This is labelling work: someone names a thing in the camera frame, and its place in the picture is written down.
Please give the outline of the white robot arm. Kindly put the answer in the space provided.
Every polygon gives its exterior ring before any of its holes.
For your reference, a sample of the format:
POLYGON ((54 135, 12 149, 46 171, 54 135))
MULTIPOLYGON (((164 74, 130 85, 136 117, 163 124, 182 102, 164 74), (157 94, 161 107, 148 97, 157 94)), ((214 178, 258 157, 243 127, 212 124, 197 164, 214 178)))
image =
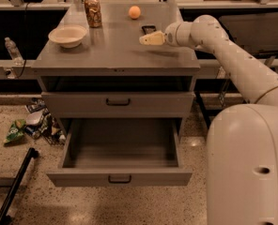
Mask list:
POLYGON ((209 15, 173 22, 139 41, 213 54, 244 99, 208 129, 208 225, 278 225, 278 74, 209 15))

